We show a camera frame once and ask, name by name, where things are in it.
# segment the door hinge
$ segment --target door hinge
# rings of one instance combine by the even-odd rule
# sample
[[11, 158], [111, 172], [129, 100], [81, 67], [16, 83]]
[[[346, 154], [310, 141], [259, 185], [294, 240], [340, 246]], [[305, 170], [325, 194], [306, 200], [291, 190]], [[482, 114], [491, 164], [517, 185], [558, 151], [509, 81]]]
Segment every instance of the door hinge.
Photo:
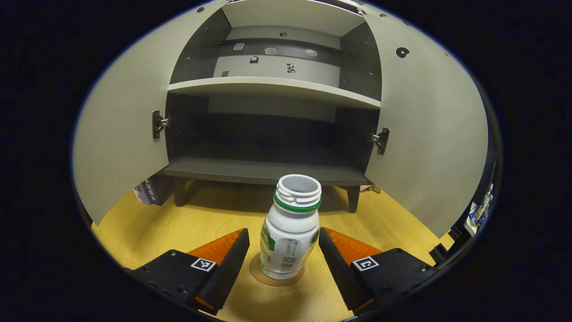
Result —
[[171, 126], [170, 119], [164, 119], [159, 111], [153, 111], [152, 113], [152, 128], [153, 128], [153, 138], [158, 139], [161, 137], [161, 130], [165, 127], [169, 128]]
[[375, 142], [375, 144], [378, 146], [378, 153], [383, 155], [386, 153], [387, 140], [389, 140], [389, 138], [390, 138], [390, 129], [383, 128], [383, 130], [379, 132], [377, 135], [372, 133], [370, 140], [371, 142]]

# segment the coaster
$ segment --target coaster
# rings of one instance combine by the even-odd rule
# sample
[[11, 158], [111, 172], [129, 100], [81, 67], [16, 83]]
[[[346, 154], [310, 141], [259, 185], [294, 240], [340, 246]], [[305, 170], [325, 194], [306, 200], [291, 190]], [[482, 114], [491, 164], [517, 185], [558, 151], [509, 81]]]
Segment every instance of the coaster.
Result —
[[258, 282], [261, 282], [264, 285], [269, 285], [269, 286], [288, 286], [288, 285], [292, 285], [296, 282], [298, 282], [303, 276], [304, 276], [304, 272], [305, 272], [305, 265], [304, 267], [302, 267], [302, 269], [300, 270], [300, 273], [298, 273], [298, 275], [289, 278], [287, 280], [275, 280], [273, 278], [270, 278], [268, 276], [266, 276], [263, 272], [262, 272], [262, 268], [260, 267], [260, 264], [262, 264], [261, 260], [260, 260], [260, 253], [256, 254], [254, 256], [254, 258], [252, 258], [251, 263], [250, 263], [250, 273], [252, 275], [252, 277], [254, 277], [255, 280], [257, 280]]

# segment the green ring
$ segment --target green ring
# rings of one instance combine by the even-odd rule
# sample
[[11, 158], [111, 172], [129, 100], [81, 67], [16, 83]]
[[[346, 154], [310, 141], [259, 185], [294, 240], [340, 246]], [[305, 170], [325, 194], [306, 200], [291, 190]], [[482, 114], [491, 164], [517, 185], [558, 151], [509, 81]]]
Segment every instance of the green ring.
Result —
[[310, 211], [317, 210], [320, 207], [321, 196], [320, 196], [320, 201], [318, 201], [317, 204], [310, 206], [310, 207], [294, 207], [294, 206], [287, 205], [286, 203], [284, 203], [280, 199], [278, 199], [278, 197], [276, 196], [276, 190], [277, 189], [278, 188], [274, 189], [274, 202], [276, 202], [280, 207], [282, 207], [288, 211], [291, 211], [293, 213], [309, 213]]

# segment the wooden table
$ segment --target wooden table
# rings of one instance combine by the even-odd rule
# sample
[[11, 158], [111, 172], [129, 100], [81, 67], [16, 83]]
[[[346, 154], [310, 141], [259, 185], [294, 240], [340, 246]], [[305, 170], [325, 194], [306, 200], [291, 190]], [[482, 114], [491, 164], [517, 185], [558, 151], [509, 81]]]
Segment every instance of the wooden table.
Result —
[[[315, 247], [297, 283], [272, 287], [255, 280], [248, 265], [260, 252], [260, 228], [272, 204], [272, 186], [194, 180], [186, 187], [189, 203], [176, 207], [173, 196], [162, 206], [148, 206], [126, 194], [93, 233], [122, 266], [135, 269], [169, 249], [194, 249], [246, 227], [250, 248], [238, 278], [217, 318], [228, 321], [340, 321], [347, 311], [319, 247]], [[347, 212], [346, 192], [323, 188], [320, 225], [350, 235], [381, 250], [400, 247], [434, 265], [429, 251], [438, 243], [450, 248], [417, 218], [382, 192], [363, 191], [357, 212]]]

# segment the plastic bottle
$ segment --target plastic bottle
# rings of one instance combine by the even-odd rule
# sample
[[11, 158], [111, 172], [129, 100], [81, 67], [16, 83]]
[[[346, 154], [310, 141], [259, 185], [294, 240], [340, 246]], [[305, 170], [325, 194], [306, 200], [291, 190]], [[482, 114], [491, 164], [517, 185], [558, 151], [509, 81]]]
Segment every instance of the plastic bottle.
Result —
[[275, 280], [297, 275], [318, 239], [321, 185], [309, 176], [290, 174], [278, 181], [274, 204], [262, 225], [261, 268]]

